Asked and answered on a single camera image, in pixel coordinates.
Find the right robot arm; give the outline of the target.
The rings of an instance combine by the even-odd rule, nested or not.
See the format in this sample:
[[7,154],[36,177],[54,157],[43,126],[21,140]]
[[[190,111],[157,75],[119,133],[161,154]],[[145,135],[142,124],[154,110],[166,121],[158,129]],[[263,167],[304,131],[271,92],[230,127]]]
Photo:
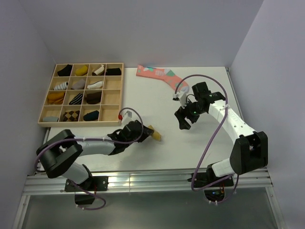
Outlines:
[[228,159],[209,166],[207,183],[217,186],[227,175],[242,175],[263,168],[268,164],[268,137],[265,132],[257,132],[247,125],[232,110],[226,98],[220,93],[212,93],[205,82],[192,87],[195,102],[187,97],[185,91],[176,92],[173,100],[180,102],[175,116],[181,130],[189,130],[201,114],[207,113],[221,124],[231,138],[234,146]]

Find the tan yellow sock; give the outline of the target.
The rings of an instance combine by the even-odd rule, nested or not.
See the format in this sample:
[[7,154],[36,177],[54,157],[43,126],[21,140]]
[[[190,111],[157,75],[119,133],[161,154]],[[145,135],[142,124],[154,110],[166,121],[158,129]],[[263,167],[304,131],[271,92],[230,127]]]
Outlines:
[[156,141],[161,141],[161,139],[162,139],[161,134],[160,134],[158,131],[156,131],[156,130],[153,128],[152,125],[149,125],[148,128],[151,129],[151,130],[153,130],[153,133],[151,134],[151,137],[152,137],[154,140],[156,140]]

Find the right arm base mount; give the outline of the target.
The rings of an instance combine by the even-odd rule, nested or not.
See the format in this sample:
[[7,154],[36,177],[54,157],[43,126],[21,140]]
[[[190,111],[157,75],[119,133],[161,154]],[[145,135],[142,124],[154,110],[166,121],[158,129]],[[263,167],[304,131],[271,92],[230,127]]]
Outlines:
[[211,187],[214,187],[215,189],[205,190],[204,194],[205,197],[211,202],[222,201],[225,198],[225,187],[234,186],[232,177],[219,182],[219,180],[222,178],[224,178],[224,176],[217,177],[213,172],[212,166],[209,165],[205,172],[197,173],[194,180],[194,188],[201,188],[217,181],[217,183],[211,185]]

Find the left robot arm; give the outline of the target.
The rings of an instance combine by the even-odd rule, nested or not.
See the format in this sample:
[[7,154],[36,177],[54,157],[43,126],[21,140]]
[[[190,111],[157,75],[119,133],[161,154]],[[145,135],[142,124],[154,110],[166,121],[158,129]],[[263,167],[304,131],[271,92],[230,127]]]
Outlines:
[[62,176],[68,179],[69,184],[88,190],[94,184],[94,178],[86,165],[76,163],[78,157],[117,155],[132,143],[141,143],[153,134],[153,129],[138,120],[99,138],[77,138],[71,130],[65,129],[37,149],[36,162],[41,162],[48,178]]

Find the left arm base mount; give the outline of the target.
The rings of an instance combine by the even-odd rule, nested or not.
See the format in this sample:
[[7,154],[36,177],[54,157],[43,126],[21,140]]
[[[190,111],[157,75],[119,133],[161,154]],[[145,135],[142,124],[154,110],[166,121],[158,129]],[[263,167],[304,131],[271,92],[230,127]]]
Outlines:
[[93,176],[81,184],[76,184],[70,179],[66,180],[65,192],[83,192],[84,194],[75,194],[75,204],[81,206],[88,206],[94,203],[95,197],[98,191],[107,191],[108,188],[108,176]]

